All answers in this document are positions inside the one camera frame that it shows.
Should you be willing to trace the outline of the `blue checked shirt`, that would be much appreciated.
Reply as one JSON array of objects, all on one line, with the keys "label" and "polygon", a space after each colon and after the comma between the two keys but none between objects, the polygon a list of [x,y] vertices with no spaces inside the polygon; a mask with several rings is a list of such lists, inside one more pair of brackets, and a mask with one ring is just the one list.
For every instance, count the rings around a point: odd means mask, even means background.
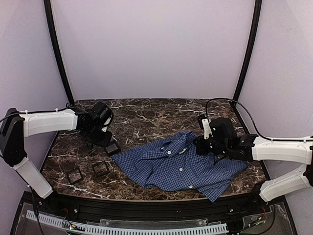
[{"label": "blue checked shirt", "polygon": [[128,178],[143,188],[196,189],[214,202],[248,165],[239,160],[218,161],[212,153],[197,154],[193,144],[196,137],[192,131],[178,132],[114,155],[113,160]]}]

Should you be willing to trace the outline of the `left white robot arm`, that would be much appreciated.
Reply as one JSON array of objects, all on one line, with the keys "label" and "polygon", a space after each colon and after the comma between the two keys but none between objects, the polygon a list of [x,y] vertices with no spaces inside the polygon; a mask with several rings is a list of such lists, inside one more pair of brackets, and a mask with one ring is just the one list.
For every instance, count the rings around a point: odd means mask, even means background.
[{"label": "left white robot arm", "polygon": [[106,147],[112,137],[108,127],[113,119],[113,111],[103,102],[90,109],[68,106],[30,112],[10,108],[0,120],[0,156],[41,199],[47,200],[55,195],[55,190],[30,160],[26,139],[77,131],[88,144]]}]

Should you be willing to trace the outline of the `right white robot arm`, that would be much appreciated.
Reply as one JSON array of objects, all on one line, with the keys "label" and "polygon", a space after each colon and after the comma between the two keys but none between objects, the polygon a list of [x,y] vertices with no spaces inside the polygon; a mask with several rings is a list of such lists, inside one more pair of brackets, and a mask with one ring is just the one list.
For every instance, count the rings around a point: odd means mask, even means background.
[{"label": "right white robot arm", "polygon": [[229,118],[209,120],[198,117],[203,135],[194,139],[199,155],[213,153],[231,160],[240,161],[287,161],[301,165],[276,179],[265,181],[254,187],[256,197],[265,202],[274,198],[309,188],[313,185],[313,139],[271,139],[260,134],[245,134],[239,137]]}]

